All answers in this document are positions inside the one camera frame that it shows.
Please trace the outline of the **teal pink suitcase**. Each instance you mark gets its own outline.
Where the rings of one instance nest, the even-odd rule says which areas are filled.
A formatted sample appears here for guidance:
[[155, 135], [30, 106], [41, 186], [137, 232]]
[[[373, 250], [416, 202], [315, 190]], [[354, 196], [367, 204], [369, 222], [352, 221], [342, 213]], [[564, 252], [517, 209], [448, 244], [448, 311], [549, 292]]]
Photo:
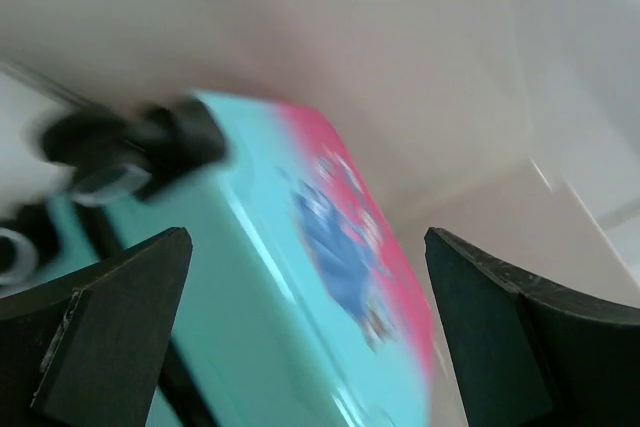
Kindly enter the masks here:
[[431, 312], [318, 111], [194, 91], [40, 133], [68, 184], [1, 224], [18, 293], [170, 228], [192, 239], [150, 426], [426, 426]]

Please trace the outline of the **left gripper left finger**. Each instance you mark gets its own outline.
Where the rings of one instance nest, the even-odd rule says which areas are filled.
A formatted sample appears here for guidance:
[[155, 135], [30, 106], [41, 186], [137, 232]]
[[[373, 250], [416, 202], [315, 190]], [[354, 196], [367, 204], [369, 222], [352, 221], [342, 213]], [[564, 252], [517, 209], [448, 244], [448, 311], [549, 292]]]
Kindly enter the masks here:
[[169, 228], [3, 298], [2, 425], [144, 425], [191, 254]]

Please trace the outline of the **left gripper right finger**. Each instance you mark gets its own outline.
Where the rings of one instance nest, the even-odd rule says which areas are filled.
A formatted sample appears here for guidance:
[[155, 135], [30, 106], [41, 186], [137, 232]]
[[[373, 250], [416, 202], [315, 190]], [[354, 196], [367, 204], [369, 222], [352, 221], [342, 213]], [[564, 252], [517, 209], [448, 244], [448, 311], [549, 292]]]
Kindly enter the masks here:
[[516, 267], [443, 228], [424, 241], [469, 425], [638, 425], [638, 309]]

